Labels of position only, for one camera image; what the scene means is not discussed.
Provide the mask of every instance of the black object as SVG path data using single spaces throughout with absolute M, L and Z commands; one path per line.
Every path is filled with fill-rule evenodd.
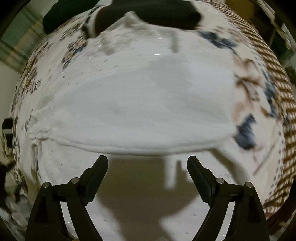
M 80 178 L 75 177 L 67 184 L 56 186 L 44 183 L 30 215 L 25 241 L 72 240 L 66 229 L 60 202 L 67 202 L 80 241 L 103 241 L 85 206 L 94 199 L 107 168 L 107 157 L 100 156 Z M 210 206 L 193 241 L 216 240 L 229 202 L 236 204 L 225 241 L 269 241 L 267 222 L 252 183 L 240 186 L 215 178 L 195 156 L 188 158 L 187 169 L 202 200 Z
M 12 128 L 13 128 L 13 118 L 5 118 L 2 123 L 2 131 L 7 141 L 7 147 L 11 149 L 12 149 L 12 140 L 13 140 Z
M 187 169 L 202 200 L 210 206 L 193 241 L 216 240 L 229 202 L 235 202 L 235 207 L 225 241 L 269 241 L 264 211 L 252 183 L 240 186 L 215 178 L 195 156 L 188 158 Z
M 0 38 L 11 21 L 28 2 L 30 2 L 30 0 L 10 0 L 6 1 L 5 6 L 3 5 L 3 7 L 0 8 Z M 275 10 L 293 38 L 296 39 L 296 18 L 290 0 L 266 0 L 266 2 Z
M 98 0 L 59 0 L 43 18 L 44 32 L 49 34 L 72 17 L 93 8 Z
M 193 30 L 201 15 L 189 1 L 183 0 L 113 0 L 96 17 L 98 35 L 122 18 L 125 13 L 135 11 L 143 21 L 172 28 Z

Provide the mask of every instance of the white cloth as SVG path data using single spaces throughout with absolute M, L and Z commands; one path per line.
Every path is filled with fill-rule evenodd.
M 86 48 L 85 55 L 97 55 L 81 54 L 64 71 L 77 85 L 61 88 L 33 114 L 30 138 L 102 153 L 165 155 L 214 148 L 235 134 L 228 49 L 132 12 Z M 81 69 L 88 73 L 81 76 Z

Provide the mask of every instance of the patterned blanket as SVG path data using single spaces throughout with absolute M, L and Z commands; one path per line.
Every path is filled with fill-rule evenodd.
M 237 148 L 232 152 L 226 146 L 221 152 L 230 153 L 230 159 L 235 158 L 236 153 L 243 156 L 244 165 L 252 166 L 253 175 L 258 174 L 267 161 L 270 163 L 270 169 L 265 172 L 272 178 L 269 177 L 266 186 L 262 187 L 267 192 L 262 205 L 266 218 L 269 218 L 286 201 L 295 177 L 296 104 L 291 87 L 274 53 L 246 21 L 223 4 L 203 2 L 212 8 L 201 9 L 202 5 L 197 5 L 199 11 L 204 14 L 204 19 L 213 18 L 208 22 L 202 21 L 195 30 L 196 34 L 217 48 L 229 49 L 236 65 L 233 121 L 237 134 L 230 142 Z M 22 184 L 24 194 L 30 192 L 30 184 L 22 170 L 21 162 L 25 155 L 22 147 L 30 120 L 34 118 L 32 113 L 35 108 L 42 107 L 41 96 L 46 95 L 51 83 L 83 54 L 88 42 L 81 26 L 89 12 L 91 10 L 70 19 L 43 39 L 25 65 L 16 87 L 12 113 L 14 159 L 17 164 L 11 173 L 15 182 Z M 55 86 L 63 84 L 62 77 Z

